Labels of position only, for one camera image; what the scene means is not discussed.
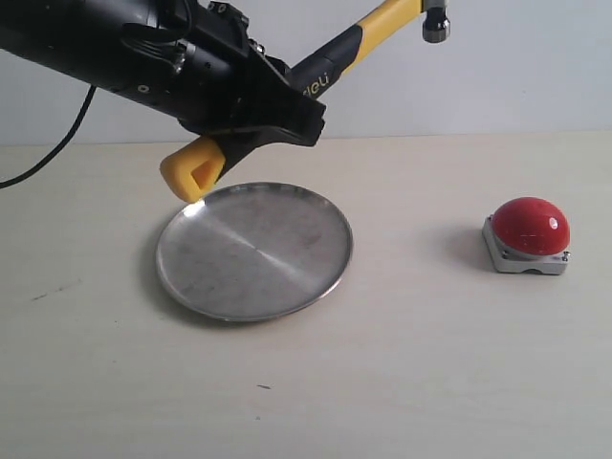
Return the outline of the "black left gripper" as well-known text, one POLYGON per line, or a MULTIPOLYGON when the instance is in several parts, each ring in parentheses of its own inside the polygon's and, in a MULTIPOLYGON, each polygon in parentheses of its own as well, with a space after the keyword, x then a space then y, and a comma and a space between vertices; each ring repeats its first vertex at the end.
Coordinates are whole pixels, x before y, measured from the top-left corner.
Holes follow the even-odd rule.
POLYGON ((225 157, 220 178, 259 147, 317 143, 326 107, 291 86, 289 67, 249 36, 243 12, 227 2, 178 2, 176 21, 200 110, 183 124, 214 137, 225 157))

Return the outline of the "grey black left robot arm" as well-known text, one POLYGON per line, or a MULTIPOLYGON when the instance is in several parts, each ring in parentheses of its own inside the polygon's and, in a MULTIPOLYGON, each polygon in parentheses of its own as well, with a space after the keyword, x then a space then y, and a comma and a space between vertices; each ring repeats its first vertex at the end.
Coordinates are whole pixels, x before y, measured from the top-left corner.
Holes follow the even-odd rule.
POLYGON ((224 2, 5 1, 4 51, 132 100, 221 146, 227 167, 271 143, 312 146, 322 103, 224 2))

